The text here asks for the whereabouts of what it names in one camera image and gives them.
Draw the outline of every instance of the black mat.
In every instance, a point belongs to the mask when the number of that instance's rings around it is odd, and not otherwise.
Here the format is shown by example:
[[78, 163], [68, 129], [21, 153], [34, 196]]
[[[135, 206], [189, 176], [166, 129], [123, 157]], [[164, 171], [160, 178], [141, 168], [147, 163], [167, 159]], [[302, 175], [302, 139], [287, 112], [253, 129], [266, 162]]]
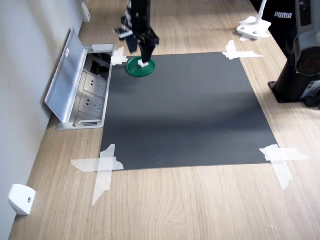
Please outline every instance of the black mat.
[[113, 67], [101, 151], [115, 144], [125, 170], [266, 163], [277, 141], [239, 59], [152, 58], [143, 78]]

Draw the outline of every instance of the desk power outlet box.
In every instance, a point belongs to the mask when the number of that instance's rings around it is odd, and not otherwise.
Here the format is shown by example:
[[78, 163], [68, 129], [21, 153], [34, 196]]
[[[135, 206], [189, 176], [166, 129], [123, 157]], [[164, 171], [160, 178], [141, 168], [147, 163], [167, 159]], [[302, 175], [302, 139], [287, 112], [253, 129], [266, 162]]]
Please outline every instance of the desk power outlet box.
[[102, 128], [114, 44], [83, 45], [69, 33], [44, 102], [60, 120], [57, 130]]

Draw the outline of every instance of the black bag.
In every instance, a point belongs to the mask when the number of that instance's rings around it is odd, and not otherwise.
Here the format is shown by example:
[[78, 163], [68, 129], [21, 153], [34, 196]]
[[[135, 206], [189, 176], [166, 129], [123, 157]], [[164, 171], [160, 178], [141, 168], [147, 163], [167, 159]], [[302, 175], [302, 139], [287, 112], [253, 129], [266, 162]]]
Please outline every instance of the black bag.
[[[251, 3], [257, 12], [259, 12], [262, 0], [251, 0]], [[262, 19], [271, 23], [269, 30], [272, 36], [284, 54], [287, 55], [287, 40], [292, 38], [292, 35], [297, 32], [295, 0], [268, 0]]]

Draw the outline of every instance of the puma logo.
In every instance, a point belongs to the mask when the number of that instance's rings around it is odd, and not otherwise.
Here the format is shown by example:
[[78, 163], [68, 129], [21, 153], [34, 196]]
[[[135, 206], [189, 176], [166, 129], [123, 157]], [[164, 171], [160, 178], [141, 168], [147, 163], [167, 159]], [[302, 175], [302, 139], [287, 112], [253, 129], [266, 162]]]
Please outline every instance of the puma logo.
[[278, 17], [278, 19], [291, 19], [292, 13], [276, 11], [274, 17]]

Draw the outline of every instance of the electrical outlet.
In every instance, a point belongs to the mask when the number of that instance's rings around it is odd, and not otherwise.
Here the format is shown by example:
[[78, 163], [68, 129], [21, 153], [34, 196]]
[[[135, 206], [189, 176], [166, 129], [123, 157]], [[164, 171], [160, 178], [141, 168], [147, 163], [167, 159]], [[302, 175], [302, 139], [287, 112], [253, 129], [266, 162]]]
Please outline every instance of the electrical outlet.
[[102, 119], [104, 100], [93, 94], [84, 92], [80, 99], [79, 112]]
[[87, 73], [83, 90], [100, 98], [104, 98], [107, 91], [107, 82], [102, 78]]

